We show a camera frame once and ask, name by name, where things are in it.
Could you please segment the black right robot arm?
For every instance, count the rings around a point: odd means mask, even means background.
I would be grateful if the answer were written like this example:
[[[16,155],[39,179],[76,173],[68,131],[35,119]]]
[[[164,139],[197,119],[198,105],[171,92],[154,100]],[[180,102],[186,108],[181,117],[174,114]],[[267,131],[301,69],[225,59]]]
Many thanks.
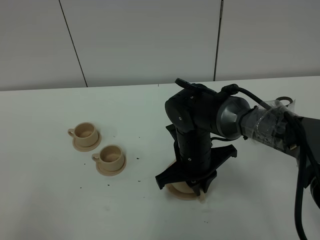
[[[166,101],[165,111],[176,162],[156,176],[160,188],[185,182],[196,196],[207,192],[217,168],[237,156],[232,145],[212,147],[214,135],[228,141],[252,139],[294,158],[300,156],[302,141],[279,101],[250,107],[245,99],[223,91],[184,89]]]

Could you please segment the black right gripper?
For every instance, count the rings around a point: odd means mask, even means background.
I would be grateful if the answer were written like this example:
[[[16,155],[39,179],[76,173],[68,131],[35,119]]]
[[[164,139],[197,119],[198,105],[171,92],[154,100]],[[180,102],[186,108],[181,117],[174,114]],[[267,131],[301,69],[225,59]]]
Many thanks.
[[[186,182],[199,197],[207,193],[217,177],[217,169],[230,157],[237,157],[232,144],[212,147],[210,133],[205,130],[183,132],[173,124],[166,129],[174,139],[175,162],[155,177],[160,189],[167,184]]]

